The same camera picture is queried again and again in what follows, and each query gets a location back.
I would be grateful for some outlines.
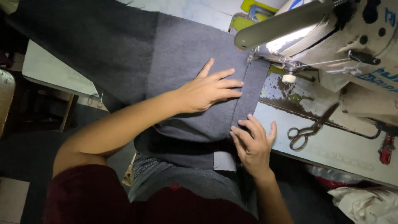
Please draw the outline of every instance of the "metal scissors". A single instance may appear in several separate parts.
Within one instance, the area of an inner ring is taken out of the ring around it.
[[[323,114],[322,116],[319,118],[319,120],[317,120],[311,127],[309,128],[303,128],[303,129],[298,129],[298,128],[291,128],[287,131],[287,137],[289,138],[289,140],[292,140],[290,142],[290,148],[294,151],[299,151],[301,149],[303,149],[308,142],[308,137],[309,136],[313,136],[315,135],[319,129],[321,129],[321,127],[329,120],[330,116],[333,114],[333,112],[336,110],[336,108],[340,105],[339,102],[336,102],[334,104],[332,104]],[[291,131],[297,131],[297,134],[295,135],[290,135]],[[293,145],[301,138],[304,137],[304,143],[298,147],[298,148],[293,148]]]

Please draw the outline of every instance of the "white fabric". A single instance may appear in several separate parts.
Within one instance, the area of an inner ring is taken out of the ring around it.
[[[340,187],[328,192],[333,203],[356,224],[397,224],[398,191],[386,187]]]

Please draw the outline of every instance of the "person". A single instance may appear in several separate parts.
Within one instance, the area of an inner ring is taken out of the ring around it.
[[[233,126],[230,135],[253,177],[258,209],[242,202],[235,181],[213,170],[178,167],[137,154],[127,196],[107,166],[109,156],[152,125],[240,97],[241,92],[231,88],[242,87],[243,82],[224,79],[234,69],[208,75],[213,63],[210,59],[195,79],[179,89],[128,106],[69,137],[55,157],[44,223],[293,223],[269,167],[276,123],[266,135],[251,114],[238,122],[248,131]]]

